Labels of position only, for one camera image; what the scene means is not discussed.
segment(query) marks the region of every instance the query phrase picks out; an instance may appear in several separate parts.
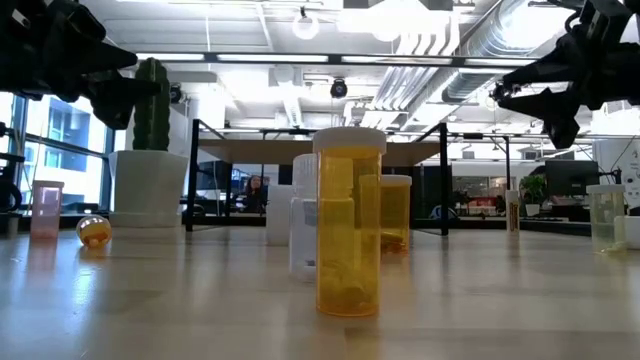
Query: potted plant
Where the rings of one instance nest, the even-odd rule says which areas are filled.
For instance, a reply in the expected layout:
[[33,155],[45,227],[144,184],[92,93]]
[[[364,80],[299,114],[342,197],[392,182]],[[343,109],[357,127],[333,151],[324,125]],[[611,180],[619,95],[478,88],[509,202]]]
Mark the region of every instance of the potted plant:
[[520,189],[523,192],[527,216],[535,216],[540,213],[540,204],[545,199],[545,180],[542,175],[529,175],[520,181]]
[[150,58],[140,63],[135,77],[160,84],[161,91],[135,105],[133,150],[109,155],[115,184],[114,211],[109,218],[114,227],[178,227],[189,159],[168,152],[171,110],[167,69]]

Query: security camera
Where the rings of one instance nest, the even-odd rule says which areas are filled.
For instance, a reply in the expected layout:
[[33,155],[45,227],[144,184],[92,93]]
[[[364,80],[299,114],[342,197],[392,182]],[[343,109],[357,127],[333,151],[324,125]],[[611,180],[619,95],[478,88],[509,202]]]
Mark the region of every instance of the security camera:
[[333,80],[333,85],[331,85],[331,97],[334,99],[342,99],[347,96],[347,84],[344,83],[344,79],[335,79]]
[[187,94],[182,92],[180,83],[173,83],[169,88],[169,96],[172,104],[182,104],[187,99]]

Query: wooden table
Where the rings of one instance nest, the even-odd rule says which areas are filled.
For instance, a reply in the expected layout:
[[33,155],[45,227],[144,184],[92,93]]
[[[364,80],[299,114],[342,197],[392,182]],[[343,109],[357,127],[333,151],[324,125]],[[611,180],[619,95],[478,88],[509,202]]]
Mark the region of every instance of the wooden table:
[[119,236],[86,252],[0,240],[1,359],[601,360],[640,353],[640,260],[589,238],[413,233],[383,256],[381,312],[316,312],[263,228]]

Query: black robotic claw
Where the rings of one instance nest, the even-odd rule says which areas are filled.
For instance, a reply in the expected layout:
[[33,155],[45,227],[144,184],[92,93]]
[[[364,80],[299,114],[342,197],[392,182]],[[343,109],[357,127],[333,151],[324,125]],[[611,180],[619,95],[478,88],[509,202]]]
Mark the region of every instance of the black robotic claw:
[[[543,133],[549,135],[558,149],[573,144],[580,129],[574,117],[581,105],[597,110],[608,101],[639,104],[640,46],[620,43],[638,6],[625,5],[587,0],[580,23],[558,39],[556,48],[540,60],[505,75],[491,97],[502,108],[543,120]],[[553,93],[546,88],[540,94],[515,96],[523,85],[565,81],[569,84],[562,92]]]
[[125,79],[135,54],[103,43],[104,27],[74,0],[0,1],[0,91],[33,100],[53,94],[67,102],[84,96],[113,129],[126,129],[134,104],[160,85]]

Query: white pot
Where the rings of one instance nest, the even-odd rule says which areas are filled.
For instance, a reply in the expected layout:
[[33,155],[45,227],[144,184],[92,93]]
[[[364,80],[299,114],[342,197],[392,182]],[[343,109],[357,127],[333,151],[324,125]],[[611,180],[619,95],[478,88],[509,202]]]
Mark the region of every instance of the white pot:
[[114,227],[181,226],[180,197],[189,158],[156,150],[126,150],[109,155],[114,179]]
[[536,216],[540,214],[540,204],[526,204],[527,216]]

